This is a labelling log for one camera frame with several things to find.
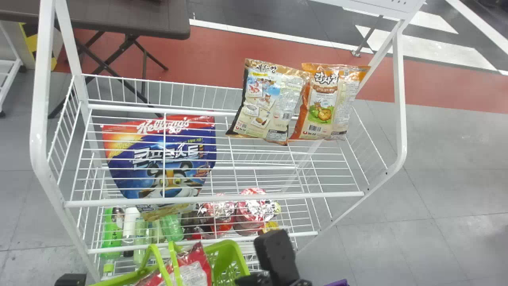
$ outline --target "shrimp cracker bag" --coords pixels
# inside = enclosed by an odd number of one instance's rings
[[[302,63],[312,74],[292,139],[345,139],[351,107],[368,66]]]
[[[286,145],[289,121],[309,78],[301,70],[245,59],[242,103],[226,135]]]
[[[214,117],[171,115],[104,125],[109,172],[126,198],[197,196],[215,165]],[[195,204],[136,205],[147,221]]]

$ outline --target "green basket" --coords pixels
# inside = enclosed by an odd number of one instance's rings
[[[173,263],[173,271],[175,273],[177,286],[184,286],[180,277],[180,269],[176,259],[176,253],[181,250],[181,247],[176,245],[174,242],[169,242],[168,248],[171,262]],[[232,240],[223,240],[206,246],[204,249],[206,256],[208,257],[208,262],[212,268],[213,286],[234,286],[236,278],[250,274],[242,252],[240,251],[240,247],[236,242]],[[156,263],[151,266],[146,266],[148,259],[152,254],[155,257]],[[141,267],[137,271],[113,279],[101,281],[91,286],[122,286],[134,284],[157,268],[161,272],[164,281],[166,282],[166,286],[173,286],[159,249],[155,244],[150,244],[146,250]]]

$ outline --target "white floor line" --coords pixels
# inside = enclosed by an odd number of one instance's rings
[[[500,49],[508,54],[508,40],[503,37],[496,29],[487,24],[483,19],[476,15],[470,8],[468,8],[460,0],[446,0],[453,8],[464,15],[478,30],[482,31],[492,42],[494,42]]]
[[[365,37],[369,27],[356,26]],[[373,50],[379,50],[390,32],[374,30],[367,43]],[[442,63],[475,67],[486,70],[497,69],[476,49],[438,41],[403,35],[404,55]]]
[[[370,15],[373,17],[379,16],[374,13],[359,11],[359,10],[355,10],[355,9],[345,8],[345,7],[342,7],[342,8],[346,11]],[[399,20],[399,19],[393,18],[393,17],[384,17],[384,19],[388,19],[388,20],[392,20],[392,21]],[[430,29],[434,29],[434,30],[440,30],[440,31],[448,32],[448,33],[458,34],[458,32],[452,26],[450,26],[450,24],[448,24],[441,16],[423,12],[423,11],[418,11],[416,13],[415,17],[411,20],[410,24],[415,25],[415,26],[430,28]]]
[[[285,40],[285,41],[292,41],[292,42],[304,43],[304,44],[310,44],[310,45],[316,45],[316,46],[345,49],[345,50],[356,50],[358,48],[358,46],[354,46],[354,45],[347,45],[347,44],[335,43],[335,42],[330,42],[330,41],[322,41],[322,40],[316,40],[316,39],[310,39],[310,38],[303,38],[303,37],[297,37],[297,36],[291,36],[291,35],[286,35],[286,34],[273,33],[273,32],[267,32],[267,31],[262,31],[262,30],[243,28],[243,27],[237,27],[237,26],[231,26],[231,25],[217,24],[214,22],[207,22],[207,21],[201,21],[201,20],[189,19],[189,23],[193,26],[212,28],[212,29],[216,29],[216,30],[242,33],[242,34],[247,34],[247,35],[273,38],[273,39],[279,39],[279,40]],[[365,47],[362,48],[361,51],[364,53],[373,53],[371,49],[365,48]]]

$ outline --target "green basket handle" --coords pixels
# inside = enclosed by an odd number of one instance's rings
[[[178,259],[176,258],[176,249],[179,249],[178,246],[173,241],[170,241],[168,243],[169,248],[169,255],[171,257],[171,262],[173,265],[173,272],[176,278],[177,286],[182,286],[182,278],[180,276],[180,268],[178,266]],[[152,266],[146,266],[148,263],[148,259],[150,258],[151,254],[155,257],[155,265]],[[138,282],[141,278],[145,277],[149,273],[153,272],[155,269],[159,269],[164,281],[166,282],[167,286],[173,286],[173,283],[171,279],[169,278],[168,270],[166,270],[166,265],[164,264],[164,261],[162,260],[161,252],[159,251],[158,247],[155,244],[150,244],[145,252],[145,256],[143,257],[143,261],[141,263],[141,267],[132,273],[124,274],[122,276],[104,280],[99,283],[93,284],[91,286],[122,286],[122,285],[128,285],[132,283]]]

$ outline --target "barcode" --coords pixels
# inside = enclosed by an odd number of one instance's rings
[[[309,130],[310,131],[320,132],[321,131],[321,127],[314,126],[314,125],[309,125]]]

